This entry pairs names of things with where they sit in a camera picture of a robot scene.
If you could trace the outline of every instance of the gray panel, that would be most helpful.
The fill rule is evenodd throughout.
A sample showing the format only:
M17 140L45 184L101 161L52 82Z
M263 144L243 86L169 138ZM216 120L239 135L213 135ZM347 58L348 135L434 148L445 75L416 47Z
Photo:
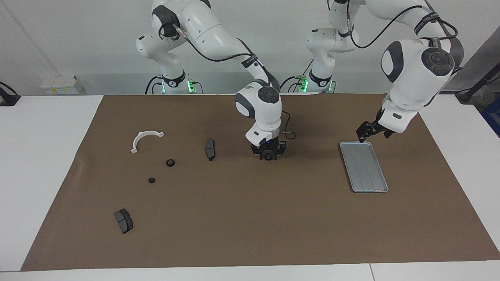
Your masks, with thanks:
M341 142L340 150L354 192L379 193L389 191L371 143Z

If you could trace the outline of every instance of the blue object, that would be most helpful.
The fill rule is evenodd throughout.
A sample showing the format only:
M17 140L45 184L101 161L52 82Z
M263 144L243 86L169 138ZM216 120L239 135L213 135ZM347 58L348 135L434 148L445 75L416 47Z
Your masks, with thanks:
M496 135L500 137L500 98L486 107L481 112L481 115L493 131L495 131Z

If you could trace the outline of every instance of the green indicator light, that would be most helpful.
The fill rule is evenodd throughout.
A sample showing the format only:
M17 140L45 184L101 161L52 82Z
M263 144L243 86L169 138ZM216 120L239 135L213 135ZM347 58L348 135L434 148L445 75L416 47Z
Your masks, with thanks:
M309 81L307 79L304 79L304 82L302 82L302 87L300 87L300 91L302 93L307 92L309 86Z
M193 93L195 91L195 86L193 85L193 83L191 81L187 81L187 88L189 89L189 92L190 93Z

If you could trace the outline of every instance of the gray tray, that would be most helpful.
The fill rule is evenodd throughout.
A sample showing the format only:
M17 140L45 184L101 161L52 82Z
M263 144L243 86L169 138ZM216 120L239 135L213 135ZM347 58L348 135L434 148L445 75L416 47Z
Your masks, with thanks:
M341 142L340 150L354 192L380 193L389 191L371 143Z

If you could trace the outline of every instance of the white table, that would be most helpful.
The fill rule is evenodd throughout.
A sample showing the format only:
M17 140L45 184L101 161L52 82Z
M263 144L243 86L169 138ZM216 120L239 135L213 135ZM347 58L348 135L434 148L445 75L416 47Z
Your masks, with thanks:
M0 281L496 281L500 261L86 269L17 272L66 177L102 96L25 96L0 107ZM421 112L500 248L500 139L471 105L440 95Z

